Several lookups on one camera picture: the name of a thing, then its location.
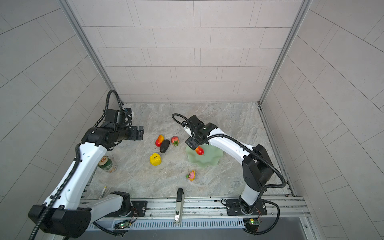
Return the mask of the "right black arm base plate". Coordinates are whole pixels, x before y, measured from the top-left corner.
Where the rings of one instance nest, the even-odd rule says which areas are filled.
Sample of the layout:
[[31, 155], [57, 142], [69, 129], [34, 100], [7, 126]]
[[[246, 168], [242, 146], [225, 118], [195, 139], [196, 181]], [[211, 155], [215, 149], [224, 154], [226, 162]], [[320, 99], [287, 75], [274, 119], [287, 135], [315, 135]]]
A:
[[256, 201], [251, 207], [239, 199], [227, 199], [226, 208], [228, 216], [266, 216], [268, 214], [265, 203]]

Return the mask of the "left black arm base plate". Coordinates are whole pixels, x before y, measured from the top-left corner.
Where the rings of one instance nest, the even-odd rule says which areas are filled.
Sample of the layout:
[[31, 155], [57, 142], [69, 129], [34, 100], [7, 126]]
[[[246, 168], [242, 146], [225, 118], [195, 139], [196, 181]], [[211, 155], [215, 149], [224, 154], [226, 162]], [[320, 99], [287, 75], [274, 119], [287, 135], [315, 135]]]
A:
[[128, 218], [139, 217], [142, 218], [146, 215], [147, 201], [131, 201], [131, 209], [126, 215]]

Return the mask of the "yellow fake bell pepper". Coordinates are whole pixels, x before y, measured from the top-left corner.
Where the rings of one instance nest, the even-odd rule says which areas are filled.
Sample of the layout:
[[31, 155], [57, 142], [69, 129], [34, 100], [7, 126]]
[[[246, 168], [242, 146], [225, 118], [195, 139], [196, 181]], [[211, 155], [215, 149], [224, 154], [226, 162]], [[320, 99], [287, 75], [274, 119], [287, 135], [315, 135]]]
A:
[[150, 164], [152, 166], [158, 166], [158, 165], [160, 165], [162, 163], [162, 158], [161, 158], [161, 156], [158, 153], [152, 154], [150, 156], [149, 160], [150, 160]]

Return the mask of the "red yellow fake mango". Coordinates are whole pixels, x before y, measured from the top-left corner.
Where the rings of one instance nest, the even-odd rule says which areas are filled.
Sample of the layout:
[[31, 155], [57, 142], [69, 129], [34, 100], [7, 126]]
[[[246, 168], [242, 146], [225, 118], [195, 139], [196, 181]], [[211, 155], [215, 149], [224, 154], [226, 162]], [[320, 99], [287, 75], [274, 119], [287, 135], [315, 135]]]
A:
[[165, 140], [164, 136], [159, 135], [156, 142], [155, 142], [156, 147], [160, 147], [164, 140]]

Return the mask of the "dark fake avocado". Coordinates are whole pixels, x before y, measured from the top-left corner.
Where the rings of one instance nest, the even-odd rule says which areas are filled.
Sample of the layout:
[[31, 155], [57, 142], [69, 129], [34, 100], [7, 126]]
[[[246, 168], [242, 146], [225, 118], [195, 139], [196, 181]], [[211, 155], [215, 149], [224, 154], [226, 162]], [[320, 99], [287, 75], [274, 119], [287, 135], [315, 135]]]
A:
[[160, 152], [163, 154], [167, 151], [170, 145], [170, 140], [164, 140], [160, 146]]

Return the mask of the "red fake strawberry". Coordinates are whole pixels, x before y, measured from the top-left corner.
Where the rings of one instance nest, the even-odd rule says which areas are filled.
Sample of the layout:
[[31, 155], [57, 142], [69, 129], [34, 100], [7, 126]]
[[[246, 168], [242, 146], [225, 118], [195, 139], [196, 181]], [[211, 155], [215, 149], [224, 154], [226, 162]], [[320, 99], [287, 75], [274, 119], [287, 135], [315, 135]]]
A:
[[173, 146], [178, 146], [180, 144], [180, 140], [177, 136], [171, 138], [171, 143]]

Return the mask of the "red orange fake mango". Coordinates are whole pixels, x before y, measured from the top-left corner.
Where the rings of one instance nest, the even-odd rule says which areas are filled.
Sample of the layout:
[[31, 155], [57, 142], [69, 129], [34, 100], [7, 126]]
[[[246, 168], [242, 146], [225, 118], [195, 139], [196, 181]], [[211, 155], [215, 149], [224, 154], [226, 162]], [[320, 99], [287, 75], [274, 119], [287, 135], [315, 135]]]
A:
[[202, 147], [197, 147], [195, 149], [195, 152], [199, 155], [199, 156], [203, 156], [204, 155], [204, 149]]

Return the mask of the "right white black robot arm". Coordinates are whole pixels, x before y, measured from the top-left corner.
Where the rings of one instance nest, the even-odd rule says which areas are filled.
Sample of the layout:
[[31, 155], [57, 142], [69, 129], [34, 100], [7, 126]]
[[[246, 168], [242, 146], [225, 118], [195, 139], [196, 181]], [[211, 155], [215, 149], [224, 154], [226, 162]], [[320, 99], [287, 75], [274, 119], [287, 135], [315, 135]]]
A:
[[244, 214], [250, 215], [258, 209], [258, 204], [263, 201], [262, 195], [267, 189], [281, 189], [286, 186], [285, 178], [274, 167], [263, 146], [246, 145], [225, 134], [215, 124], [204, 124], [195, 115], [186, 118], [181, 114], [174, 113], [172, 119], [190, 135], [186, 144], [191, 149], [195, 150], [204, 144], [212, 145], [242, 165], [246, 185], [239, 198], [239, 208]]

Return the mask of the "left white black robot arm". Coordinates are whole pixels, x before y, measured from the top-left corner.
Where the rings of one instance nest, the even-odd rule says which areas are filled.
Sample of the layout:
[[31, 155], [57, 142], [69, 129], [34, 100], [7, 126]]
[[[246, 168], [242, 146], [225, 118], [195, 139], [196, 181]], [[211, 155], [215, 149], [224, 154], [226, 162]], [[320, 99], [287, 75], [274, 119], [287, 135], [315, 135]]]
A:
[[76, 156], [58, 186], [43, 204], [30, 209], [28, 217], [35, 223], [29, 236], [31, 240], [38, 231], [63, 236], [66, 240], [78, 238], [90, 224], [109, 214], [139, 217], [130, 194], [125, 192], [111, 192], [105, 198], [81, 204], [85, 188], [105, 154], [122, 141], [141, 141], [144, 136], [144, 127], [132, 125], [132, 110], [123, 108], [120, 97], [116, 97], [119, 108], [109, 109], [111, 95], [118, 93], [108, 92], [103, 115], [75, 146]]

